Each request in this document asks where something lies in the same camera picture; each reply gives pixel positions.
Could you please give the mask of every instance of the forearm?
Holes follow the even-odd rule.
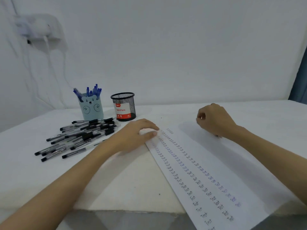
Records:
[[[249,151],[307,205],[307,159],[262,139],[243,127],[230,130],[227,138]]]
[[[97,170],[116,152],[111,141],[101,143],[5,220],[0,225],[0,229],[56,229],[65,215],[73,208]]]

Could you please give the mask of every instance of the bear ear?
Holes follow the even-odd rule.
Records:
[[[83,102],[86,102],[86,100],[88,99],[88,97],[84,97],[84,96],[82,96],[82,98],[81,98],[81,99],[82,99],[82,101],[83,101]]]

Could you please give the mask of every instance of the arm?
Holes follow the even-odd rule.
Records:
[[[110,156],[119,151],[131,151],[157,135],[155,131],[139,135],[144,128],[159,130],[154,123],[145,119],[130,122],[18,209],[0,224],[0,229],[56,229]]]
[[[236,125],[225,109],[217,104],[201,108],[196,121],[210,133],[230,139],[249,151],[307,205],[307,159]]]

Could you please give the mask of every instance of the curtain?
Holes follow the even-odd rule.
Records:
[[[307,49],[297,72],[289,100],[307,104]]]

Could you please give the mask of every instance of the person's left hand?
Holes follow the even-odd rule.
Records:
[[[111,136],[108,141],[112,142],[116,147],[116,151],[130,152],[157,135],[156,131],[140,135],[140,130],[144,128],[159,130],[153,122],[147,119],[140,119],[128,123],[120,131]]]

